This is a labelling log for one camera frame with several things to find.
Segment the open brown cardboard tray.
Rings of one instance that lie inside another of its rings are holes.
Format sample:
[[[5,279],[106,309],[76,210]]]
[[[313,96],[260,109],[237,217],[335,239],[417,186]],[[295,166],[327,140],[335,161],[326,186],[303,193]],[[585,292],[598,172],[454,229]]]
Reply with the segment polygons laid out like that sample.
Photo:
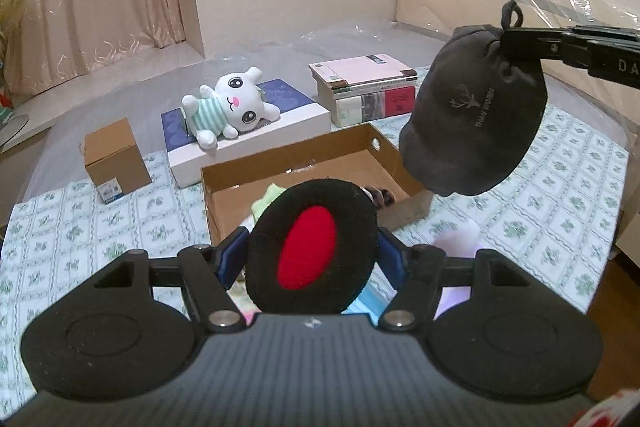
[[[217,245],[250,215],[270,184],[290,187],[310,179],[341,179],[387,188],[395,202],[378,222],[396,231],[428,215],[433,193],[402,165],[397,147],[370,124],[265,150],[201,170],[210,241]]]

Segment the blue surgical face mask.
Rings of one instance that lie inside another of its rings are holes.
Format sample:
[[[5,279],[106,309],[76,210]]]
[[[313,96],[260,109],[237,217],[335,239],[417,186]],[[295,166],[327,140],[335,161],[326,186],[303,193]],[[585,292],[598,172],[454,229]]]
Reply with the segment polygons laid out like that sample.
[[[391,287],[367,283],[343,314],[368,314],[376,322],[395,295],[396,291]]]

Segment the white bunny plush toy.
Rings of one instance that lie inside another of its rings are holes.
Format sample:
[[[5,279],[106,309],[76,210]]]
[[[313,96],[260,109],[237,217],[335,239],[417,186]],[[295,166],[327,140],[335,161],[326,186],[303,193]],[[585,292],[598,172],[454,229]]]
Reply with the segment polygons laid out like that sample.
[[[198,96],[181,100],[186,129],[202,150],[216,150],[218,139],[235,140],[253,131],[262,120],[280,118],[280,109],[264,100],[258,81],[262,71],[251,67],[220,77],[214,87],[202,84]]]

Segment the cream fluffy towel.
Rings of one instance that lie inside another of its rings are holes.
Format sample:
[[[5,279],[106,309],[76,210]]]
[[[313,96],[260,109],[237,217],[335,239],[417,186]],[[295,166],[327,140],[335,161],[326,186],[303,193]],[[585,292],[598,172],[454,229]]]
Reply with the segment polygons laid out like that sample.
[[[264,195],[260,196],[250,205],[250,212],[252,213],[254,221],[257,222],[265,210],[284,192],[284,187],[280,187],[275,183],[269,184]]]

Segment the dark grey drawstring pouch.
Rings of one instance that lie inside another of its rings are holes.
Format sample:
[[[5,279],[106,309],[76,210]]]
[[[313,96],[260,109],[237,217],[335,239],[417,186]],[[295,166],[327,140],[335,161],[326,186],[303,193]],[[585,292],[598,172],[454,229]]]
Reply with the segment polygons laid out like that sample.
[[[499,26],[461,26],[440,49],[399,135],[402,165],[439,196],[482,194],[518,167],[548,101],[535,57],[506,52],[501,37],[524,22],[503,5]]]

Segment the white blue flat box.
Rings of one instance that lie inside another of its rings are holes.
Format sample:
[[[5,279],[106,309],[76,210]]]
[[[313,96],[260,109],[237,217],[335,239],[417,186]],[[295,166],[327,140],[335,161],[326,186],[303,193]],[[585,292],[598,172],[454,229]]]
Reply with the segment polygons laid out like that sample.
[[[201,170],[207,166],[250,156],[270,148],[315,138],[331,131],[330,112],[281,79],[263,82],[265,101],[278,106],[280,118],[263,119],[258,126],[238,139],[223,139],[216,150],[205,152],[190,135],[180,109],[160,115],[168,155],[168,164],[178,187],[185,188],[201,181]]]

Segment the black red round plush pad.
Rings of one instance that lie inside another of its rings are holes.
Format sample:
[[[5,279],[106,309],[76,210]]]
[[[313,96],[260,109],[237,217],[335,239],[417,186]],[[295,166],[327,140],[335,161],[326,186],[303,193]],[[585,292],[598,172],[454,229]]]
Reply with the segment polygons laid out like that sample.
[[[378,216],[352,182],[313,179],[287,188],[250,232],[247,294],[271,314],[340,314],[374,268]]]

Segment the purple tissue pack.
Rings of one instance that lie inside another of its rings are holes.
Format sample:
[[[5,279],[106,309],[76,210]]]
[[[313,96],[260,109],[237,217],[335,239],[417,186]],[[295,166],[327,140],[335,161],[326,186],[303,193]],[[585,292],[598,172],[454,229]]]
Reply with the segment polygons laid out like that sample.
[[[480,248],[480,226],[474,220],[466,220],[454,230],[438,233],[432,245],[442,249],[449,257],[474,258]],[[471,296],[469,287],[447,287],[442,290],[437,313],[464,303]]]

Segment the small brown cardboard box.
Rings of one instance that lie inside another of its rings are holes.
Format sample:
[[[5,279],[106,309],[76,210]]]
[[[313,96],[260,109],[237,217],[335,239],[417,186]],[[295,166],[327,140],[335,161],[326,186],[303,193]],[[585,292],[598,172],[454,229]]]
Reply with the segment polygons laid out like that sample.
[[[84,161],[105,205],[152,182],[127,118],[87,134]]]

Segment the yellow standing fan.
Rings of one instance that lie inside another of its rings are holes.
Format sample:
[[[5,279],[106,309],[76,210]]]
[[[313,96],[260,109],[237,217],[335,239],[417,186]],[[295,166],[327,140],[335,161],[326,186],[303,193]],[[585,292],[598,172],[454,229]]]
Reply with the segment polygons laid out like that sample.
[[[20,26],[28,0],[1,0],[1,146],[5,146],[28,123],[28,116],[15,116],[14,104],[6,87],[6,52],[9,38],[15,28]]]

